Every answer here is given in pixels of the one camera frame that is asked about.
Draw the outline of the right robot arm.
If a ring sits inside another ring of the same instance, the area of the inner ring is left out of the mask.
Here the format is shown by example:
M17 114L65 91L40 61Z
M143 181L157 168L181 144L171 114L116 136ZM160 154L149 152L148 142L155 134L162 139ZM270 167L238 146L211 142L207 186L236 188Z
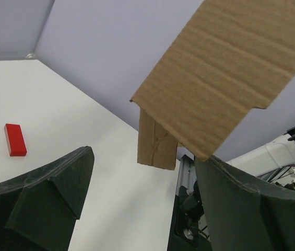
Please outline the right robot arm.
M227 163L269 183L295 191L295 126L273 141Z

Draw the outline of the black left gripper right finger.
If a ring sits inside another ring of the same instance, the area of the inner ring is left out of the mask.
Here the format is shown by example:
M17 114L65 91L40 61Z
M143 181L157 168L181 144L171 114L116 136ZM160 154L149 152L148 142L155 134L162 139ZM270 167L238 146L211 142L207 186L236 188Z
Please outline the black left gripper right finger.
M215 156L194 164L213 250L295 250L295 191Z

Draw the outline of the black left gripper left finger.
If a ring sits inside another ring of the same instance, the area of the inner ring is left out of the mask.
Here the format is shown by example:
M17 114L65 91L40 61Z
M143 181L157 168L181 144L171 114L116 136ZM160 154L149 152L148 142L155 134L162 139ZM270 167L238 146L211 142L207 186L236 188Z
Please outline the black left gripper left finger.
M79 147L0 182L0 250L68 250L94 162L92 148Z

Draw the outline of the brown cardboard box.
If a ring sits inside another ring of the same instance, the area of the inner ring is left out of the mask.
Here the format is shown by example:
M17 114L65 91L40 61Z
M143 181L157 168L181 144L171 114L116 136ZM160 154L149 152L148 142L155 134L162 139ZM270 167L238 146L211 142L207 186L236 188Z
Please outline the brown cardboard box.
M137 161L173 170L179 144L208 159L295 76L295 1L203 1L131 101Z

